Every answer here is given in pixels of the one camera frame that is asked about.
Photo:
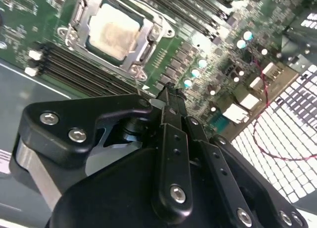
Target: metal mounting hole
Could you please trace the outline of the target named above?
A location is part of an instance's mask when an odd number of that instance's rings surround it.
[[[292,221],[291,221],[291,219],[288,217],[288,215],[285,214],[285,212],[280,211],[279,214],[280,214],[282,220],[283,220],[286,224],[288,224],[289,226],[292,226]]]
[[[225,176],[228,175],[228,173],[227,173],[226,170],[224,170],[224,169],[220,169],[220,172],[221,172],[223,175],[225,175]]]
[[[178,135],[174,135],[174,139],[175,139],[176,141],[180,141],[180,138],[179,138]]]
[[[173,152],[174,152],[174,154],[176,154],[176,155],[180,155],[180,150],[178,150],[178,149],[174,149]]]
[[[292,217],[294,218],[294,220],[301,226],[304,226],[304,223],[302,222],[302,220],[296,215],[296,213],[292,213]]]
[[[213,153],[213,156],[214,156],[216,159],[220,159],[220,156],[219,156],[219,154],[217,154],[217,153]]]

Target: capacitor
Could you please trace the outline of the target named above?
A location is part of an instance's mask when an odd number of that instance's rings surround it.
[[[237,47],[238,47],[239,49],[244,49],[246,46],[247,46],[247,43],[246,43],[244,40],[239,40],[239,41],[237,42]]]
[[[245,39],[246,41],[250,41],[253,39],[253,34],[251,31],[246,31],[244,34],[243,34],[243,39]]]
[[[201,58],[200,60],[198,60],[198,67],[199,68],[206,68],[207,65],[208,65],[208,62],[204,58]]]
[[[190,88],[191,86],[193,86],[193,82],[190,79],[185,79],[184,85],[186,88]]]
[[[243,71],[242,68],[240,68],[240,67],[237,67],[237,68],[236,68],[236,72],[237,72],[237,74],[238,74],[239,76],[243,76],[243,75],[244,75],[244,71]]]
[[[212,85],[208,85],[207,91],[210,95],[214,96],[217,93],[217,87],[212,86]]]
[[[238,77],[238,75],[236,74],[236,73],[232,73],[231,75],[230,75],[230,77],[233,79],[233,81],[234,82],[239,82],[240,81],[240,79],[239,79],[239,77]]]
[[[266,56],[268,54],[268,50],[264,46],[258,46],[257,51],[263,56]]]
[[[198,78],[200,76],[200,72],[198,69],[193,69],[192,70],[192,76],[195,78]]]
[[[216,107],[215,103],[210,102],[209,106],[210,106],[210,111],[211,111],[212,113],[214,113],[215,111],[217,111],[217,107]]]

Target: cpu socket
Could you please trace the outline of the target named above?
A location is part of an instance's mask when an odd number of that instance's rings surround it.
[[[57,32],[69,49],[140,81],[158,42],[175,35],[162,14],[135,0],[78,0],[68,28]]]

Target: white connector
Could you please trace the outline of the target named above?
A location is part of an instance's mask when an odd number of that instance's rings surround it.
[[[27,75],[29,75],[31,77],[34,77],[34,76],[36,76],[39,73],[39,69],[37,67],[35,67],[35,68],[26,67],[24,72]]]
[[[42,57],[43,53],[41,51],[29,51],[29,57],[34,59],[34,60],[40,60]]]

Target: electrolytic capacitor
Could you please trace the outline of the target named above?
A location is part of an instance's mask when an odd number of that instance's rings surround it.
[[[268,53],[268,50],[264,46],[258,46],[257,51],[261,53],[263,56],[266,56]]]
[[[234,82],[239,82],[240,81],[240,79],[239,79],[239,77],[238,77],[238,75],[236,74],[236,73],[232,73],[231,75],[230,75],[230,77],[233,79],[233,81]]]
[[[210,102],[210,103],[209,103],[209,107],[210,107],[210,111],[211,111],[212,113],[214,113],[215,111],[217,111],[217,106],[215,105],[215,103]]]
[[[208,85],[207,91],[210,95],[214,96],[217,93],[217,87],[212,86],[212,85]]]
[[[243,71],[243,69],[240,68],[240,67],[237,67],[237,68],[236,68],[236,72],[237,72],[237,74],[238,74],[239,76],[243,76],[243,75],[244,75],[244,71]]]

